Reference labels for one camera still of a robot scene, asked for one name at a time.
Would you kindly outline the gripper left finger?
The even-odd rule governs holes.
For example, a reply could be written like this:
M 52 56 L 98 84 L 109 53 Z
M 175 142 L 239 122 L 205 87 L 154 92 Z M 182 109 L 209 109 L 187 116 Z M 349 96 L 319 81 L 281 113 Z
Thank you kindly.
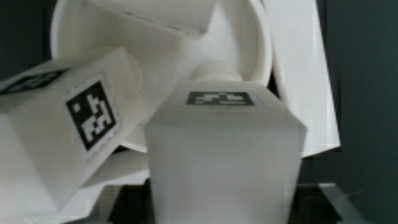
M 114 224 L 111 221 L 111 216 L 122 195 L 122 188 L 122 185 L 106 186 L 90 215 L 79 220 L 72 221 L 70 224 Z

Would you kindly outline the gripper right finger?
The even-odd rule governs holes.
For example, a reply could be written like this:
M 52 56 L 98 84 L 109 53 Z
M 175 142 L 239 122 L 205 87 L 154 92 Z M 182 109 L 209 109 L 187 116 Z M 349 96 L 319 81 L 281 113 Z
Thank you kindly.
M 374 224 L 335 183 L 299 186 L 301 224 Z

